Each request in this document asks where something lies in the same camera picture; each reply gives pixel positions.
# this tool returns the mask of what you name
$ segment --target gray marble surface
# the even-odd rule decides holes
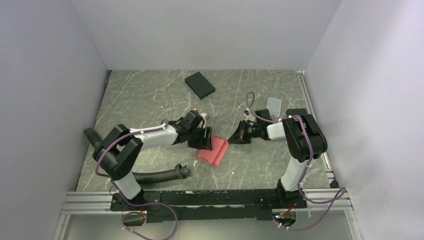
[[[288,108],[305,108],[306,101],[295,71],[283,70],[201,70],[216,92],[200,100],[184,78],[196,70],[112,71],[98,112],[95,129],[105,137],[117,124],[128,128],[147,128],[162,119],[177,120],[194,108],[210,114],[207,125],[212,134],[228,139],[243,120],[247,92],[254,91],[254,110],[267,107],[268,98],[281,99],[281,114]],[[187,143],[160,146],[141,152],[133,172],[169,170],[187,165],[191,177],[183,180],[144,185],[154,190],[224,190],[275,188],[289,163],[290,153],[284,139],[230,145],[218,167],[199,159],[199,150]],[[77,191],[107,191],[111,186],[94,174],[96,162],[90,147],[85,157]],[[323,161],[309,169],[305,188],[328,188]]]

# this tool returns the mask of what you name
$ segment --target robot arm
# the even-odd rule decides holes
[[[123,124],[117,125],[103,140],[93,129],[84,130],[85,135],[94,147],[93,158],[96,162],[116,139],[128,133],[140,132],[121,140],[121,150],[113,147],[103,158],[100,167],[110,176],[129,200],[142,201],[143,190],[134,178],[131,169],[141,151],[188,142],[188,147],[196,149],[212,149],[212,129],[204,126],[205,119],[198,112],[191,110],[184,118],[170,121],[157,127],[129,129]]]
[[[286,138],[288,150],[290,151],[290,162],[287,170],[281,177],[281,185],[286,192],[298,190],[298,183],[303,180],[302,173],[310,158],[310,150],[302,132],[300,122],[292,116],[300,116],[309,140],[312,144],[313,158],[317,159],[322,153],[327,151],[327,140],[321,132],[320,127],[307,110],[288,109],[287,118],[277,123],[270,123],[260,120],[254,115],[271,120],[270,112],[267,109],[257,110],[251,114],[249,109],[244,112],[246,120],[240,121],[235,133],[228,139],[230,144],[249,144],[251,138],[262,138],[263,140],[276,140]]]

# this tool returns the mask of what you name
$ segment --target metal frame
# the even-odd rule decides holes
[[[304,74],[305,71],[297,71],[297,78],[301,85],[303,96],[306,101],[306,108],[316,119],[314,110],[312,108],[311,99],[308,95],[306,88]],[[333,169],[331,168],[327,153],[323,154],[323,162],[326,167],[326,174],[328,183],[331,183],[335,177]],[[317,189],[304,189],[305,195],[312,200],[326,201],[332,199],[339,188],[317,188]],[[95,191],[95,192],[68,192],[64,200],[63,208],[60,213],[57,227],[53,235],[53,240],[63,240],[65,237],[66,229],[68,227],[71,215],[123,215],[127,211],[111,211],[112,196],[108,191]],[[328,207],[327,204],[314,204],[307,202],[307,208],[296,208],[296,211],[308,211],[309,216],[314,211],[325,211]],[[273,213],[283,212],[287,209],[273,209]],[[354,209],[348,192],[342,198],[336,200],[331,207],[330,211],[344,211],[346,221],[349,226],[350,234],[353,240],[362,240],[362,235],[358,227],[355,217]]]

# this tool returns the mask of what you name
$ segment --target hose end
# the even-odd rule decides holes
[[[175,166],[175,173],[179,179],[186,179],[190,176],[189,168],[187,165],[181,166],[179,163]]]

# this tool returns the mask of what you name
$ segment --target white panel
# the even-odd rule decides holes
[[[424,239],[423,13],[422,1],[344,0],[306,69],[366,240]]]
[[[341,2],[71,1],[114,70],[304,70]]]
[[[0,239],[49,240],[107,70],[67,0],[2,0],[0,45]]]

